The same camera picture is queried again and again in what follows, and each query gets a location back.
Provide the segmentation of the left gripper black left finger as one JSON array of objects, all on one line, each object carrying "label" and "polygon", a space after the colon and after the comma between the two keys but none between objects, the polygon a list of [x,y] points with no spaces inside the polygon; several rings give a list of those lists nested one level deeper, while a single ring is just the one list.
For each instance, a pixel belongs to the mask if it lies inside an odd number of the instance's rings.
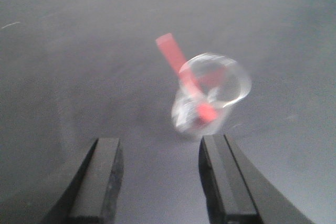
[{"label": "left gripper black left finger", "polygon": [[65,193],[47,214],[47,223],[115,223],[124,174],[119,138],[99,138]]}]

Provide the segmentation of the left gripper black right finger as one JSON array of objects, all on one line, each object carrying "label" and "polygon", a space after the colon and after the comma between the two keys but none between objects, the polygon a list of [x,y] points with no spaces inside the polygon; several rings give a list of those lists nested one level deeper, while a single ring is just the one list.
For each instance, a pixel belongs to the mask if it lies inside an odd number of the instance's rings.
[{"label": "left gripper black right finger", "polygon": [[205,135],[198,169],[210,223],[312,223],[226,135]]}]

